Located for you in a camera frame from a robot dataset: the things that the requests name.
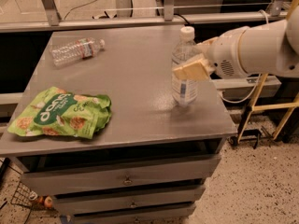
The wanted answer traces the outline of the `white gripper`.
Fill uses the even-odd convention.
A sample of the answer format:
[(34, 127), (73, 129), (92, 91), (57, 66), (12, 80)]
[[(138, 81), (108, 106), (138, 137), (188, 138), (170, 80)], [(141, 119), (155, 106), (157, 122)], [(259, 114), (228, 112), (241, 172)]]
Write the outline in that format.
[(248, 29), (243, 26), (198, 43), (196, 48), (201, 54), (174, 67), (172, 74), (179, 80), (195, 81), (208, 80), (214, 71), (223, 79), (247, 77), (238, 49), (240, 38)]

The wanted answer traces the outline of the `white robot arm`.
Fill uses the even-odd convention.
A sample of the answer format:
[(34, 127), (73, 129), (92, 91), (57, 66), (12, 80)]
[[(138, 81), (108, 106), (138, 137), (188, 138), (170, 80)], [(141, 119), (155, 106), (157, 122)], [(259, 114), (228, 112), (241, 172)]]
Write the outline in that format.
[(199, 43), (200, 55), (172, 70), (181, 80), (223, 79), (270, 74), (299, 77), (299, 7), (281, 21), (244, 26)]

